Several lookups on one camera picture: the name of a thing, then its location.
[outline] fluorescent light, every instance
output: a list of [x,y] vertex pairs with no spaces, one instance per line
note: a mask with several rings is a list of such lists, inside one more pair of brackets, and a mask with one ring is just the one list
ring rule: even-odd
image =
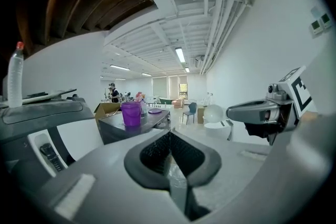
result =
[[129,68],[125,68],[125,67],[117,67],[117,66],[114,66],[114,65],[110,65],[110,67],[115,67],[115,68],[119,68],[119,69],[122,69],[122,70],[130,70]]
[[178,58],[180,59],[180,62],[185,62],[182,48],[176,48],[175,51],[177,53]]

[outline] black shirt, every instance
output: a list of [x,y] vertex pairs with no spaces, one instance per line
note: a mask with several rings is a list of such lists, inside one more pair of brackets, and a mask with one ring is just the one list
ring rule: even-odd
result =
[[119,95],[119,92],[117,91],[117,89],[113,89],[112,90],[112,98],[111,98],[112,103],[118,103],[119,102],[118,98],[113,98],[117,95]]

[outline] table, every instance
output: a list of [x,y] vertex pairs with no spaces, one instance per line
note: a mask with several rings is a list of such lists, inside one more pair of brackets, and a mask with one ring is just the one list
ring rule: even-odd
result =
[[170,129],[170,111],[146,114],[139,126],[125,126],[121,114],[99,119],[100,135],[104,145],[149,132],[153,128]]

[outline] red bottle cap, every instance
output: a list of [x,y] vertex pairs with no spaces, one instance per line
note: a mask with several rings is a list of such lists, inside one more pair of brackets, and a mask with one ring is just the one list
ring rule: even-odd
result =
[[25,46],[25,44],[21,41],[19,41],[17,44],[16,44],[16,48],[18,50],[23,50],[23,47]]

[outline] purple plastic cup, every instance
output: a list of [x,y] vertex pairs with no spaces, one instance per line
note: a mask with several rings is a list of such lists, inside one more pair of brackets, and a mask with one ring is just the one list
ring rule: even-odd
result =
[[126,102],[121,104],[125,126],[138,126],[141,122],[141,103]]

